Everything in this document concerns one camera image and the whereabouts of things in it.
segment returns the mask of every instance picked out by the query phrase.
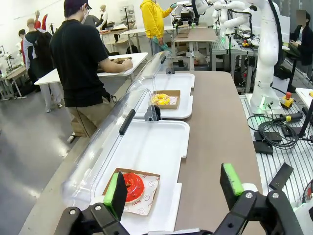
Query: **black t-shirt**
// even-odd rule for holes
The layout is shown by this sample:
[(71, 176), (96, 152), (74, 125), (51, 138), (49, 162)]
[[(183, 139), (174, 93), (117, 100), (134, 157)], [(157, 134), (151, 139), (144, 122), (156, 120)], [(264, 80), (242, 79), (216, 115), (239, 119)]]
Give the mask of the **black t-shirt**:
[(108, 55), (98, 30), (77, 20), (64, 21), (53, 35), (50, 48), (66, 106), (88, 107), (102, 103), (104, 88), (97, 68)]

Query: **transparent lid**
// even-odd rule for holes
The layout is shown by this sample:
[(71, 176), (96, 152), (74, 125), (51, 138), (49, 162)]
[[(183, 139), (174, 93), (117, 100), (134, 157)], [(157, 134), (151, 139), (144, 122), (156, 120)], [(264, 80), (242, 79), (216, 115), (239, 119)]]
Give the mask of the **transparent lid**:
[(172, 56), (169, 51), (162, 51), (155, 54), (129, 86), (127, 93), (142, 89), (141, 86), (144, 84), (145, 80), (151, 80), (153, 91), (156, 91), (155, 78), (160, 71), (166, 71), (166, 69), (171, 66), (171, 58)]
[(145, 117), (147, 123), (157, 119), (151, 103), (144, 114), (136, 115), (142, 102), (151, 102), (150, 90), (132, 91), (116, 103), (75, 162), (75, 168), (69, 178), (62, 184), (62, 197), (66, 206), (75, 206), (81, 210), (89, 206), (93, 199), (91, 188), (97, 175), (106, 168), (123, 136), (127, 134), (128, 126), (136, 119), (144, 121), (137, 116)]

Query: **slotted metal surface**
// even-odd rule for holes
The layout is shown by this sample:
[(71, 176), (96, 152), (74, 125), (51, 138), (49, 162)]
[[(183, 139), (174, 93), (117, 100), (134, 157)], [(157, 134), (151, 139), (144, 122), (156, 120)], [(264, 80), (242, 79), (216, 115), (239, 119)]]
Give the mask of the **slotted metal surface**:
[[(249, 110), (249, 103), (244, 95), (240, 96), (243, 109), (245, 111), (246, 118), (248, 119), (253, 115)], [(299, 108), (294, 104), (286, 114), (297, 113)], [(305, 116), (303, 119), (296, 123), (291, 123), (291, 127), (302, 127)], [(263, 117), (254, 117), (249, 120), (249, 125), (254, 129), (258, 129), (258, 126), (268, 119)], [(306, 136), (313, 135), (313, 127), (307, 128)], [(263, 194), (267, 195), (272, 189), (268, 186), (276, 173), (279, 171), (283, 163), (287, 163), (293, 168), (293, 173), (288, 179), (286, 185), (283, 188), (284, 193), (287, 195), (291, 204), (296, 204), (302, 199), (304, 188), (313, 178), (313, 146), (310, 146), (307, 141), (299, 141), (295, 148), (292, 150), (281, 150), (273, 148), (274, 154), (256, 154), (261, 183), (263, 188)]]

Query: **white pants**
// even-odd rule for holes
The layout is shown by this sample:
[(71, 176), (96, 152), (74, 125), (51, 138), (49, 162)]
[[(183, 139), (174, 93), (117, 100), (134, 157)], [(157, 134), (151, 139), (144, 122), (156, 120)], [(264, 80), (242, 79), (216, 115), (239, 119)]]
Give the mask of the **white pants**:
[[(60, 104), (61, 103), (62, 93), (61, 93), (61, 90), (60, 90), (58, 83), (43, 84), (43, 85), (39, 85), (39, 86), (40, 86), (41, 93), (43, 94), (44, 99), (45, 99), (45, 110), (46, 111), (51, 109), (53, 104)], [(51, 99), (49, 87), (50, 87), (52, 94), (53, 94), (53, 102)]]

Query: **black cap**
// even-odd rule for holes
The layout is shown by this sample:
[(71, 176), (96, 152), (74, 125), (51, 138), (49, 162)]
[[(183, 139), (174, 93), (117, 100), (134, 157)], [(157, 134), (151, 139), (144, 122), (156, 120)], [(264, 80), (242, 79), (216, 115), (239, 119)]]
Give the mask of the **black cap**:
[(71, 8), (74, 6), (82, 6), (85, 3), (87, 3), (87, 7), (92, 9), (88, 4), (88, 0), (65, 0), (64, 1), (64, 8)]

